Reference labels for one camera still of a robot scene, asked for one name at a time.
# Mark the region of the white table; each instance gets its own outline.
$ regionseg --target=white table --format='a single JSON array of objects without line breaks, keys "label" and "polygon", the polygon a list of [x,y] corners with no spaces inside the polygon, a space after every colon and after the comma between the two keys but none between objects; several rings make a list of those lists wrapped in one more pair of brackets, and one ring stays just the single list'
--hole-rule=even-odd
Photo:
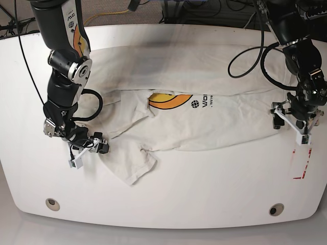
[{"label": "white table", "polygon": [[[260,42],[257,31],[205,26],[108,26],[88,28],[87,33],[93,50],[158,42]],[[274,42],[272,35],[266,36],[266,44]],[[49,50],[39,34],[25,36],[22,42],[46,100]],[[325,44],[316,46],[327,53]],[[0,60],[0,157],[15,204],[23,212],[103,225],[182,229],[286,222],[310,217],[318,207],[327,182],[326,118],[313,132],[313,153],[303,180],[292,176],[304,169],[306,160],[290,165],[295,134],[288,131],[215,151],[158,152],[155,170],[129,187],[100,162],[69,168],[65,144],[43,134],[41,103],[18,39],[1,41],[0,53],[5,57]],[[307,152],[306,147],[297,149],[303,156]],[[46,207],[47,198],[60,203],[58,212]],[[272,217],[269,209],[277,203],[285,210]]]}]

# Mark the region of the yellow cable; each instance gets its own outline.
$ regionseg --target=yellow cable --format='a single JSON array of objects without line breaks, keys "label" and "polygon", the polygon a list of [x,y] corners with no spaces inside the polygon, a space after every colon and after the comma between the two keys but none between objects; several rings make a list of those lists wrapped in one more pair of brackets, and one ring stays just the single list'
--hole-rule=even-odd
[{"label": "yellow cable", "polygon": [[99,16],[103,16],[103,15],[110,15],[110,14],[124,14],[124,13],[127,13],[129,10],[125,10],[125,11],[122,11],[122,12],[113,12],[113,13],[101,13],[101,14],[96,14],[92,17],[90,17],[89,19],[87,19],[85,22],[84,22],[84,25],[86,23],[88,23],[90,20],[92,20],[93,18],[96,18],[96,17],[99,17]]}]

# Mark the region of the round hole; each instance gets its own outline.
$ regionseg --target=round hole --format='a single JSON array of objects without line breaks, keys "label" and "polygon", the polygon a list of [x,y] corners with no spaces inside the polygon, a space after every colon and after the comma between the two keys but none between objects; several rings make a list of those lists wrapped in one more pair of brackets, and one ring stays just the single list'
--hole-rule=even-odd
[{"label": "round hole", "polygon": [[271,216],[279,216],[284,210],[284,205],[281,203],[275,204],[269,209],[269,214]]},{"label": "round hole", "polygon": [[59,211],[59,209],[60,209],[59,203],[56,200],[52,199],[52,198],[48,198],[45,201],[45,204],[52,211]]}]

